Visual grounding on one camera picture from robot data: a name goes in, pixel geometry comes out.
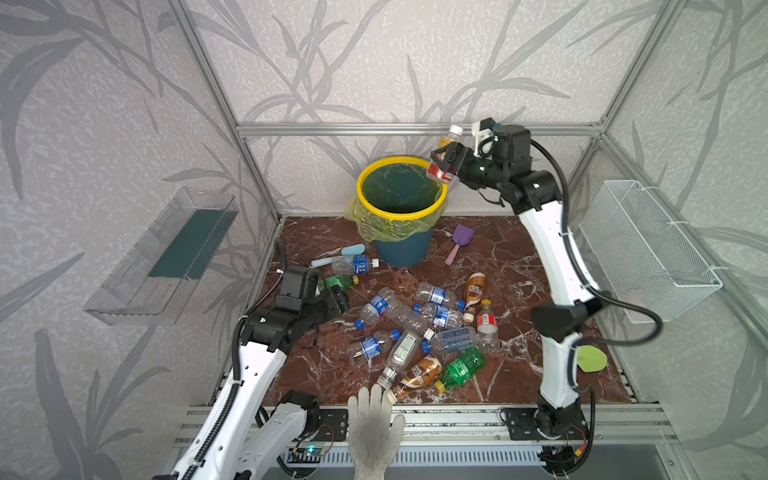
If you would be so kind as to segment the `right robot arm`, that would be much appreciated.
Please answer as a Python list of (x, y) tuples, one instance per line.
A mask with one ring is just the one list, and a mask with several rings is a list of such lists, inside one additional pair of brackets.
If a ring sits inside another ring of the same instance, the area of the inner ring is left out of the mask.
[(559, 439), (583, 418), (576, 362), (580, 348), (614, 343), (584, 336), (586, 321), (606, 306), (635, 311), (653, 321), (648, 334), (620, 340), (620, 347), (655, 340), (663, 322), (645, 307), (611, 297), (592, 279), (569, 228), (570, 199), (564, 172), (539, 142), (526, 140), (517, 146), (502, 141), (488, 155), (450, 142), (431, 151), (429, 158), (440, 173), (474, 190), (498, 191), (500, 205), (513, 208), (534, 243), (549, 282), (551, 300), (531, 312), (543, 352), (543, 377), (533, 423), (541, 437)]

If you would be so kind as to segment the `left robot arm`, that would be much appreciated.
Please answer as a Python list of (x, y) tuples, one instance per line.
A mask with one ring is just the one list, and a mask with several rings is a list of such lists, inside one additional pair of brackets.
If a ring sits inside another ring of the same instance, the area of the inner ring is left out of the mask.
[(289, 444), (321, 429), (317, 397), (287, 394), (255, 433), (252, 424), (293, 345), (308, 331), (349, 310), (348, 295), (331, 287), (292, 309), (259, 310), (239, 321), (232, 368), (186, 453), (160, 479), (260, 479)]

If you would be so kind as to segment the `clear bottle red label yellow cap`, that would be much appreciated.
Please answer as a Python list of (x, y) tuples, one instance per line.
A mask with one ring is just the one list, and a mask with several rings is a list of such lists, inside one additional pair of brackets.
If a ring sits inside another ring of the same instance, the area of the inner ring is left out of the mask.
[(483, 299), (476, 316), (476, 330), (479, 345), (485, 351), (497, 351), (500, 349), (499, 328), (496, 316), (492, 310), (492, 302)]

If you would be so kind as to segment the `green soda bottle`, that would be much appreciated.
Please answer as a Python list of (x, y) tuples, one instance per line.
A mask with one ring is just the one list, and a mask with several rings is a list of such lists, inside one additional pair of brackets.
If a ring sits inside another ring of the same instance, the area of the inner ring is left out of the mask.
[(440, 379), (435, 382), (435, 389), (439, 394), (444, 394), (448, 390), (462, 387), (486, 364), (483, 351), (477, 346), (470, 347), (444, 369)]

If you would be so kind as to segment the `brown drink bottle white cap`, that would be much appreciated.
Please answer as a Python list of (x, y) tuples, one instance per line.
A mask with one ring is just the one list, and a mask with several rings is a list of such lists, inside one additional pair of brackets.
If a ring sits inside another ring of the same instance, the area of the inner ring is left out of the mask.
[(465, 306), (463, 309), (463, 322), (471, 324), (480, 309), (486, 287), (486, 275), (481, 272), (471, 274), (465, 287)]

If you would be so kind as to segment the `green bottle yellow cap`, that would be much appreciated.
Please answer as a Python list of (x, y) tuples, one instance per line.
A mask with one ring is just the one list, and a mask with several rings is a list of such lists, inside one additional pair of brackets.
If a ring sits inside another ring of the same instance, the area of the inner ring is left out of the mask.
[(320, 294), (333, 286), (338, 286), (342, 291), (348, 292), (358, 284), (359, 277), (356, 275), (334, 275), (324, 278), (318, 283), (317, 293)]

